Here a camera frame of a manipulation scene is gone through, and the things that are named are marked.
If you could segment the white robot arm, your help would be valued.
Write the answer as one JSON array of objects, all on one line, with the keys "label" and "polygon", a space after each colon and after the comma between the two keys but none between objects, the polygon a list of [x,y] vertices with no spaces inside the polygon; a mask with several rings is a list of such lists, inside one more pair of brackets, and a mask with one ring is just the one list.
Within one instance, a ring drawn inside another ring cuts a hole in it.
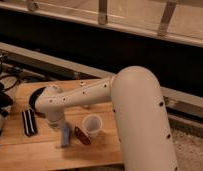
[{"label": "white robot arm", "polygon": [[35,109],[52,127],[64,123],[66,107],[110,101],[126,171],[179,171],[164,98],[156,76],[131,66],[74,90],[44,88]]}]

